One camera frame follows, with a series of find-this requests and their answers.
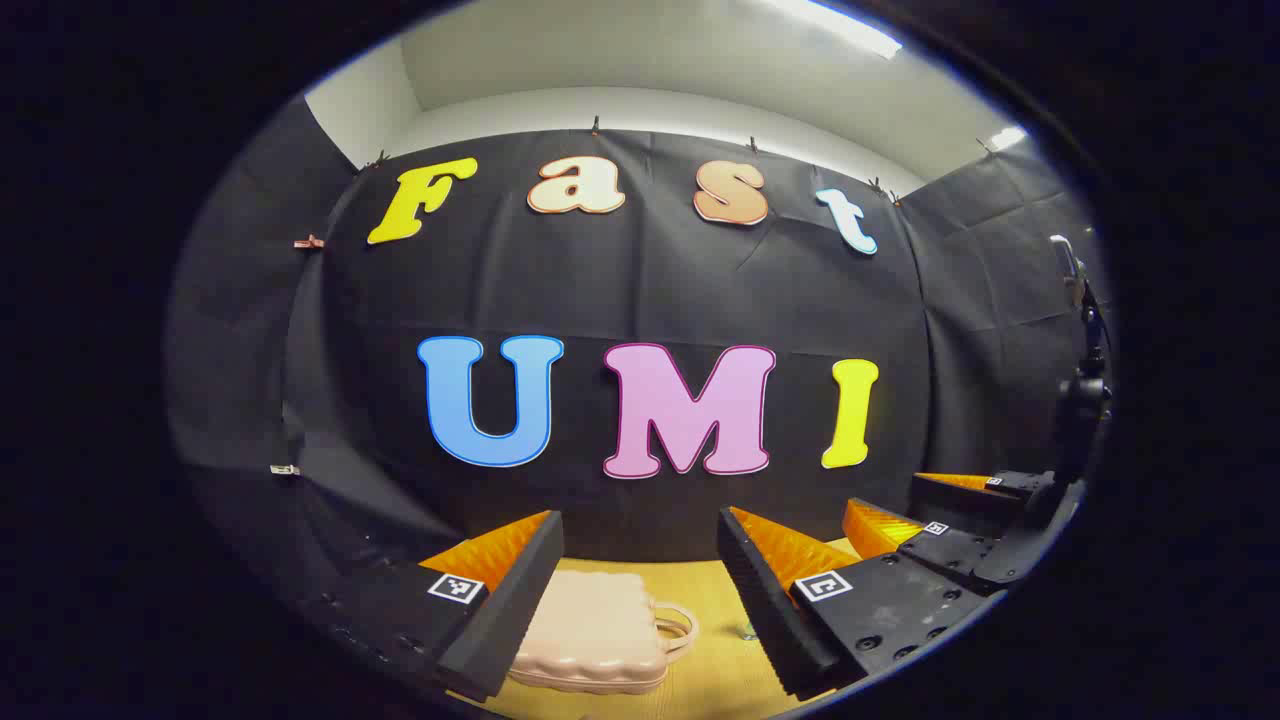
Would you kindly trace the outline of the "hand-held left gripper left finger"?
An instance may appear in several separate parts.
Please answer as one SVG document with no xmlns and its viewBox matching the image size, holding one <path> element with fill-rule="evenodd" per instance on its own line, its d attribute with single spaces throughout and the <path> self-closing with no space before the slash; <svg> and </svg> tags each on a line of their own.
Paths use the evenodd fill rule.
<svg viewBox="0 0 1280 720">
<path fill-rule="evenodd" d="M 317 623 L 367 665 L 428 693 L 498 694 L 564 551 L 536 512 L 430 559 L 379 559 L 317 597 Z"/>
</svg>

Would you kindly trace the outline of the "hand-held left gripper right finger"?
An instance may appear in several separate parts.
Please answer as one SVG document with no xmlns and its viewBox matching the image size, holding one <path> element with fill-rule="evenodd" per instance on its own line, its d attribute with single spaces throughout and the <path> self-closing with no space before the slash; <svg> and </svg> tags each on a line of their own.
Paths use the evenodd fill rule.
<svg viewBox="0 0 1280 720">
<path fill-rule="evenodd" d="M 785 692 L 801 701 L 892 671 L 993 601 L 737 507 L 721 510 L 717 548 Z"/>
</svg>

